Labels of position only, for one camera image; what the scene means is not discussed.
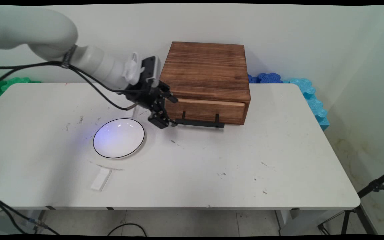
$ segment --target light blue foam mat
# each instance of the light blue foam mat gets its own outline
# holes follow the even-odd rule
[[[330,123],[328,122],[328,119],[327,119],[326,117],[323,118],[323,119],[319,122],[319,124],[320,124],[320,127],[321,127],[321,129],[322,129],[323,131],[325,131],[325,129],[327,129],[328,126],[330,126]]]
[[[327,111],[323,108],[323,102],[316,98],[306,99],[306,101],[317,120],[321,120],[327,116]]]
[[[299,86],[305,99],[309,99],[315,94],[316,89],[312,87],[312,82],[306,78],[293,78],[288,81],[289,83]]]

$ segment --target tile floor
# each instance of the tile floor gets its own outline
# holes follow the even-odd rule
[[[278,236],[275,211],[223,210],[49,210],[44,222],[55,231],[68,235],[107,235],[122,223],[141,225],[153,237],[236,237]],[[331,234],[340,234],[343,214],[326,224]],[[39,234],[52,234],[48,230]],[[320,235],[317,226],[301,235]],[[347,234],[365,234],[356,214],[351,214]],[[116,229],[113,236],[138,236],[133,225]]]

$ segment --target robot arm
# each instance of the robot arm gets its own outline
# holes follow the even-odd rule
[[[61,13],[25,6],[0,6],[0,49],[28,44],[30,49],[47,61],[62,61],[73,50],[73,65],[113,89],[144,90],[125,93],[128,100],[150,109],[149,121],[165,128],[172,123],[165,111],[165,99],[177,102],[169,86],[159,81],[160,61],[157,56],[141,59],[133,53],[126,63],[98,47],[75,45],[78,30]]]

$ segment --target wood grain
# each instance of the wood grain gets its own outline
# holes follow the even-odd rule
[[[245,104],[242,102],[220,102],[207,100],[190,100],[179,98],[177,103],[166,101],[166,110],[171,119],[182,118],[200,121],[215,121],[219,114],[221,123],[239,124],[242,121]]]
[[[160,79],[177,98],[244,103],[241,120],[234,122],[244,124],[250,88],[243,45],[172,42]]]

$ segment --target small white block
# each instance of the small white block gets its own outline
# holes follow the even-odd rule
[[[96,179],[91,184],[91,189],[101,192],[103,187],[106,184],[106,181],[108,180],[109,176],[111,175],[111,172],[112,172],[111,169],[101,168]]]

